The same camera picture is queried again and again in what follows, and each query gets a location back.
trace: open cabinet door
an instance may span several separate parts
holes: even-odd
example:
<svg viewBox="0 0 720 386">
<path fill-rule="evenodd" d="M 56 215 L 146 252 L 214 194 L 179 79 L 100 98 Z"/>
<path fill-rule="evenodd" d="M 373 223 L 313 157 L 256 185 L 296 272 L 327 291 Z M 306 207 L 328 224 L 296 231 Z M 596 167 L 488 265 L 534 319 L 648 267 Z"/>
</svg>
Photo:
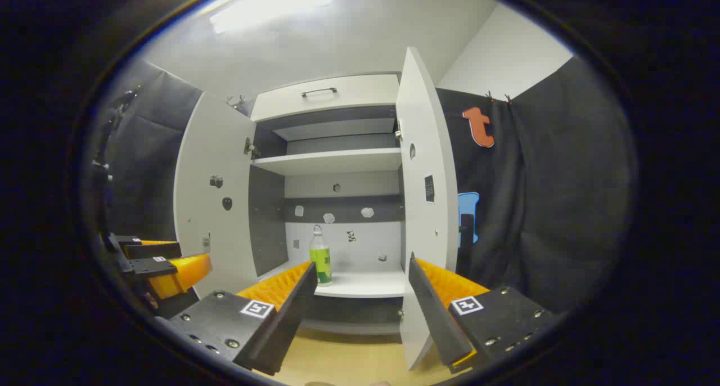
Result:
<svg viewBox="0 0 720 386">
<path fill-rule="evenodd" d="M 407 264 L 415 253 L 429 263 L 455 272 L 457 262 L 457 181 L 450 135 L 440 99 L 417 49 L 409 47 L 396 103 L 403 158 L 406 207 L 406 293 L 403 338 L 411 370 L 432 345 L 415 292 L 407 281 Z"/>
<path fill-rule="evenodd" d="M 210 251 L 213 270 L 195 285 L 200 299 L 214 290 L 236 293 L 257 283 L 247 206 L 250 153 L 244 154 L 245 138 L 254 135 L 255 122 L 207 93 L 183 135 L 173 216 L 183 256 Z M 210 176 L 222 177 L 223 184 L 211 186 Z"/>
</svg>

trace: plastic bottle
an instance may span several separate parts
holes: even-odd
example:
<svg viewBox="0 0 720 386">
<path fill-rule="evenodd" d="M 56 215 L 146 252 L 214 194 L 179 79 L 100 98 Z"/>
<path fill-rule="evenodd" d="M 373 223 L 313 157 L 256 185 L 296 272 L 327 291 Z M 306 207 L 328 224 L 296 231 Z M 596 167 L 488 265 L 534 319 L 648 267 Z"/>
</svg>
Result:
<svg viewBox="0 0 720 386">
<path fill-rule="evenodd" d="M 332 272 L 330 269 L 330 246 L 322 237 L 322 227 L 314 225 L 313 240 L 310 241 L 310 260 L 316 263 L 317 286 L 332 284 Z"/>
</svg>

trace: sticker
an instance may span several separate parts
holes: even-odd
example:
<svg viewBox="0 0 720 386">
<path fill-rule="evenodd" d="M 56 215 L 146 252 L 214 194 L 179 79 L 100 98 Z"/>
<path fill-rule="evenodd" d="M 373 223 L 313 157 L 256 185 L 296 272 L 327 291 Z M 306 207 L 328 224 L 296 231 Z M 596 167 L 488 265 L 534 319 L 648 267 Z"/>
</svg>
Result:
<svg viewBox="0 0 720 386">
<path fill-rule="evenodd" d="M 484 309 L 483 305 L 479 304 L 473 296 L 453 300 L 452 305 L 455 307 L 455 311 L 457 311 L 457 314 L 459 315 L 465 315 Z"/>
<path fill-rule="evenodd" d="M 425 201 L 435 202 L 435 183 L 432 175 L 425 176 Z"/>
<path fill-rule="evenodd" d="M 259 302 L 257 300 L 251 300 L 247 306 L 243 307 L 240 312 L 242 314 L 251 315 L 257 318 L 265 318 L 270 314 L 270 310 L 274 309 L 274 304 L 265 302 Z"/>
<path fill-rule="evenodd" d="M 208 237 L 202 238 L 202 252 L 210 252 L 210 233 L 208 233 Z"/>
<path fill-rule="evenodd" d="M 462 116 L 470 122 L 470 135 L 475 144 L 485 148 L 493 147 L 494 138 L 485 130 L 485 125 L 491 123 L 489 117 L 485 116 L 478 107 L 467 109 L 462 112 Z"/>
</svg>

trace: wooden floor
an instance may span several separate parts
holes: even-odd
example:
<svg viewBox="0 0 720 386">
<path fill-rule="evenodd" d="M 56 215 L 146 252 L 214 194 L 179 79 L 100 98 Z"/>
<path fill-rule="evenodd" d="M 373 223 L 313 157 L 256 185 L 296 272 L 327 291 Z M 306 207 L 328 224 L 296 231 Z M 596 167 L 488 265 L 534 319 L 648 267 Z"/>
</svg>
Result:
<svg viewBox="0 0 720 386">
<path fill-rule="evenodd" d="M 451 375 L 442 365 L 435 345 L 412 371 L 407 371 L 403 351 L 399 335 L 336 335 L 299 329 L 281 371 L 269 378 L 290 386 L 370 386 L 381 381 L 391 386 L 422 386 L 460 374 Z"/>
</svg>

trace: black curtain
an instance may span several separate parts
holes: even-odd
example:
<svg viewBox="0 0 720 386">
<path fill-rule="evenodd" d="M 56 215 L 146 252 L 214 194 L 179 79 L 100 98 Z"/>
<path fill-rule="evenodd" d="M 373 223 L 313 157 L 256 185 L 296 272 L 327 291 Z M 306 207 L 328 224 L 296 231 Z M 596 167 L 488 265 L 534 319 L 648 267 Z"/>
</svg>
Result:
<svg viewBox="0 0 720 386">
<path fill-rule="evenodd" d="M 116 83 L 141 84 L 106 151 L 111 181 L 108 220 L 119 235 L 176 240 L 173 183 L 180 143 L 201 91 L 144 61 Z"/>
<path fill-rule="evenodd" d="M 524 159 L 514 120 L 507 103 L 471 93 L 437 89 L 445 113 L 457 176 L 458 193 L 478 192 L 475 232 L 478 242 L 470 247 L 470 258 L 458 256 L 458 264 L 470 264 L 466 276 L 483 286 L 511 284 L 525 291 L 518 253 L 524 215 Z M 478 107 L 488 116 L 486 133 L 493 147 L 480 147 L 473 140 L 470 122 L 462 114 Z"/>
<path fill-rule="evenodd" d="M 637 165 L 622 107 L 572 58 L 512 99 L 438 89 L 458 192 L 478 192 L 469 279 L 511 285 L 552 311 L 591 296 L 617 261 Z M 462 112 L 489 117 L 480 147 Z"/>
<path fill-rule="evenodd" d="M 630 129 L 615 94 L 576 57 L 510 109 L 525 160 L 527 296 L 569 309 L 609 279 L 619 257 L 637 182 Z"/>
</svg>

